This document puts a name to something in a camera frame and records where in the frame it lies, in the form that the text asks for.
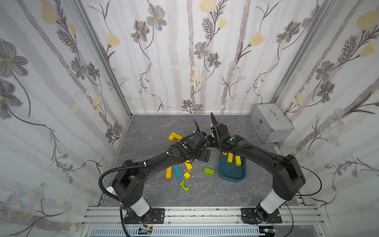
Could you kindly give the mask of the short yellow rectangular block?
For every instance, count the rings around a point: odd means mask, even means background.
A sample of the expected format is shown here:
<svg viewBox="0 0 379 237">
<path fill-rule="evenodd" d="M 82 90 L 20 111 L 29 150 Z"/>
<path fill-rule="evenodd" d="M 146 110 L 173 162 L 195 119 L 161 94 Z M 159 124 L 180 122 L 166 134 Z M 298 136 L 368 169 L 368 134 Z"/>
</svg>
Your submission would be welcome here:
<svg viewBox="0 0 379 237">
<path fill-rule="evenodd" d="M 241 156 L 235 156 L 235 164 L 236 166 L 242 165 Z"/>
</svg>

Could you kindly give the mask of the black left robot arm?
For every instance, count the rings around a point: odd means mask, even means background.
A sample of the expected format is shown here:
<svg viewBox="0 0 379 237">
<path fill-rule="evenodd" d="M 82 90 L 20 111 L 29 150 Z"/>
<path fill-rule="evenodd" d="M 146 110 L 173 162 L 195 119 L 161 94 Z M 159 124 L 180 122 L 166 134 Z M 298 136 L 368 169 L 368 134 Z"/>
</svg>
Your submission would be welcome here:
<svg viewBox="0 0 379 237">
<path fill-rule="evenodd" d="M 152 208 L 143 197 L 146 180 L 156 173 L 187 161 L 208 162 L 211 151 L 207 149 L 207 143 L 205 133 L 195 132 L 156 157 L 137 163 L 126 161 L 112 181 L 112 188 L 123 208 L 132 209 L 140 219 L 149 219 Z"/>
</svg>

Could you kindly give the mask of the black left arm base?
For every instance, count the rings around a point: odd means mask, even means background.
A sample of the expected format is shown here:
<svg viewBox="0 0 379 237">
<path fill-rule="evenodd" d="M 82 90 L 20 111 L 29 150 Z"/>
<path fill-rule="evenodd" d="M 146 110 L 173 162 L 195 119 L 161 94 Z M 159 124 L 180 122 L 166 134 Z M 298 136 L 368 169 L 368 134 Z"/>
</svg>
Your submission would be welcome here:
<svg viewBox="0 0 379 237">
<path fill-rule="evenodd" d="M 133 210 L 123 208 L 121 211 L 124 224 L 163 224 L 165 219 L 164 208 L 152 208 L 142 217 L 138 216 Z"/>
</svg>

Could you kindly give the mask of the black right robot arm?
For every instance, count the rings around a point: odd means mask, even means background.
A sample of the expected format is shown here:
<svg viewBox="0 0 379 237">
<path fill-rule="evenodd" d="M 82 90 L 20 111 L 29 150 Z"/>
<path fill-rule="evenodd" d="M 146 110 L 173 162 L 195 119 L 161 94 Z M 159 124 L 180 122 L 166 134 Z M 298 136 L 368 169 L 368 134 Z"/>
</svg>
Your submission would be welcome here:
<svg viewBox="0 0 379 237">
<path fill-rule="evenodd" d="M 272 188 L 260 201 L 257 209 L 272 214 L 294 195 L 306 183 L 305 176 L 297 159 L 281 156 L 254 146 L 239 135 L 230 135 L 226 125 L 213 122 L 211 125 L 212 145 L 224 153 L 241 156 L 261 166 L 272 175 Z"/>
</svg>

